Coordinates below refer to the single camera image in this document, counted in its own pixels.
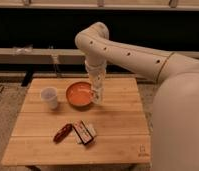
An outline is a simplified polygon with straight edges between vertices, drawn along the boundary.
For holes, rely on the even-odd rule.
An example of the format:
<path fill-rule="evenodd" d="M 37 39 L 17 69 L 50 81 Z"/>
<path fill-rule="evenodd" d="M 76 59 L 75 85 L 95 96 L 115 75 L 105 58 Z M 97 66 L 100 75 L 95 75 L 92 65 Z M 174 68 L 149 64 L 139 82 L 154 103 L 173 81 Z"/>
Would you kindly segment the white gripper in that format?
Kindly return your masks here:
<path fill-rule="evenodd" d="M 86 71 L 88 72 L 91 81 L 91 89 L 94 97 L 101 97 L 103 93 L 103 80 L 106 75 L 107 64 L 103 63 L 98 66 L 85 64 Z"/>

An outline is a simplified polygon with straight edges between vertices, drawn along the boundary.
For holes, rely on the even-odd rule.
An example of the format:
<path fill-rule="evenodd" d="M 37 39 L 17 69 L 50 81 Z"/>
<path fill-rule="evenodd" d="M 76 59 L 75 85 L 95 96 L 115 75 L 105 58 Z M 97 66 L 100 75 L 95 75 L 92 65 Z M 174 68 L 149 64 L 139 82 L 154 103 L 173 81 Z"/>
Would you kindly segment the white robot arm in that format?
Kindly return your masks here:
<path fill-rule="evenodd" d="M 151 171 L 199 171 L 199 60 L 172 51 L 114 42 L 102 22 L 75 36 L 94 94 L 111 62 L 153 82 Z"/>

